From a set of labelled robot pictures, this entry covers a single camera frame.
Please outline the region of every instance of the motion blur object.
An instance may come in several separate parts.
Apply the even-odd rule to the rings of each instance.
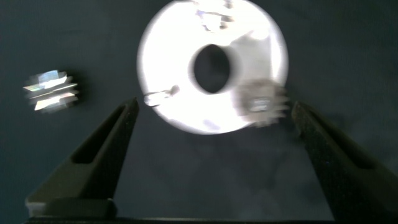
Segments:
[[[210,45],[226,54],[231,67],[216,92],[206,91],[194,71]],[[252,2],[187,0],[171,2],[153,18],[137,64],[144,101],[166,122],[191,133],[220,134],[267,126],[284,115],[287,58],[277,24]]]
[[[24,89],[29,91],[28,98],[35,104],[35,111],[52,112],[67,108],[78,99],[74,89],[77,84],[71,80],[66,72],[53,70],[33,76],[32,84]]]

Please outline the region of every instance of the metal washer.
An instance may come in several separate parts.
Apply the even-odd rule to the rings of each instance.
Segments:
[[[197,54],[210,44],[221,47],[232,66],[226,86],[215,94],[203,90],[193,74]],[[209,32],[192,1],[174,1],[147,26],[137,66],[145,95],[177,87],[153,107],[166,122],[190,133],[221,134],[253,124],[236,104],[239,87],[255,80],[284,86],[288,56],[277,24],[252,2],[235,1],[228,28]]]

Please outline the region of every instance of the white washer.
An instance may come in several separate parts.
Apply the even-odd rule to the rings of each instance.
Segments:
[[[157,98],[153,109],[159,116],[184,131],[220,134],[249,126],[253,121],[236,104],[239,87],[256,80],[285,84],[286,44],[270,15],[245,0],[233,1],[228,13],[233,21],[227,28],[208,30],[194,1],[173,1],[142,37],[137,57],[142,91]],[[218,14],[209,15],[217,22]],[[215,94],[200,87],[193,74],[196,56],[210,44],[226,52],[232,68],[227,84]]]

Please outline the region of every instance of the washer hole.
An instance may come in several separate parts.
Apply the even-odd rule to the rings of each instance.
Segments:
[[[224,50],[211,44],[199,52],[193,72],[200,87],[208,93],[217,93],[229,80],[231,65]]]

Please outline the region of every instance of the dark fabric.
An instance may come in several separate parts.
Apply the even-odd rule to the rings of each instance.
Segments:
[[[141,113],[115,201],[124,217],[332,219],[288,120],[197,136],[142,103],[141,35],[168,1],[0,1],[0,223],[27,218],[32,192],[120,102]],[[398,173],[398,1],[255,1],[289,51],[287,89]],[[34,112],[30,75],[66,70],[80,104]]]

